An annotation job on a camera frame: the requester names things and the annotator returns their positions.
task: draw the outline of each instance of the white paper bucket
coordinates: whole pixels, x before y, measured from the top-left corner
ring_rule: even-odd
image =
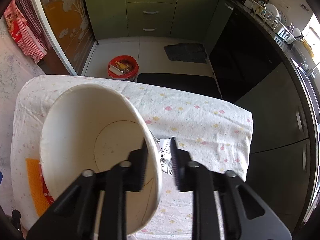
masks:
[[[53,103],[44,121],[40,158],[45,183],[54,199],[83,170],[109,170],[132,150],[148,147],[144,187],[127,192],[127,234],[143,228],[160,200],[162,175],[157,146],[131,102],[110,88],[83,84],[70,88]]]

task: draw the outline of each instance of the orange cloth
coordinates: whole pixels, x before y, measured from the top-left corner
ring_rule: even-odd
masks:
[[[36,208],[36,212],[40,217],[49,208],[50,205],[43,194],[39,173],[39,160],[28,158],[26,159],[26,164],[31,196]]]

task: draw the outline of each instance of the mug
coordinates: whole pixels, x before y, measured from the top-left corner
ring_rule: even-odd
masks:
[[[241,0],[242,3],[244,3],[244,6],[248,7],[249,9],[253,8],[253,2],[251,2],[250,0]]]

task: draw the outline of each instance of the wall socket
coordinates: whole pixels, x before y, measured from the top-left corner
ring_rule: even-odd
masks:
[[[282,8],[284,8],[287,12],[291,9],[291,6],[289,5],[289,4],[287,4],[286,2],[284,2],[284,1],[280,1],[280,6],[282,7]]]

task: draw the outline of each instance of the cabinet handle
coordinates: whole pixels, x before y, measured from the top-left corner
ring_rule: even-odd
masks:
[[[227,6],[231,11],[233,11],[233,8],[231,6],[227,5],[226,3],[224,5]]]
[[[157,14],[157,13],[159,13],[159,11],[156,11],[156,12],[147,12],[147,11],[143,11],[143,13],[145,13],[145,14]]]
[[[307,144],[303,146],[302,150],[302,170],[306,171],[306,151],[307,151]]]
[[[297,122],[298,122],[298,127],[299,127],[299,130],[302,134],[304,134],[303,132],[303,128],[302,128],[302,122],[301,122],[301,118],[300,118],[300,113],[299,113],[299,108],[297,109],[296,111],[296,117],[297,117]]]
[[[153,32],[155,31],[157,28],[154,29],[146,29],[146,28],[142,28],[142,30],[146,31],[146,32]]]

